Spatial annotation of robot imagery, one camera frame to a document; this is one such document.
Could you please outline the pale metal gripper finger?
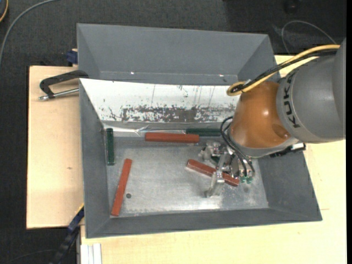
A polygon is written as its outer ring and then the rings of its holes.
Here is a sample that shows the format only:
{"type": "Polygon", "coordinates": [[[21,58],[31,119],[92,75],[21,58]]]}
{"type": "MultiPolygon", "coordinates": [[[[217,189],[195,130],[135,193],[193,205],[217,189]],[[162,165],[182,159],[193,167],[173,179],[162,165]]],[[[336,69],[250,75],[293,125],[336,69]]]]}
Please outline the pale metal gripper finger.
{"type": "Polygon", "coordinates": [[[222,154],[222,144],[217,141],[207,141],[205,147],[200,151],[198,156],[203,161],[209,161],[214,158],[219,158],[222,154]]]}
{"type": "Polygon", "coordinates": [[[211,177],[210,187],[206,190],[205,196],[219,196],[224,185],[224,178],[222,172],[215,171],[211,177]]]}

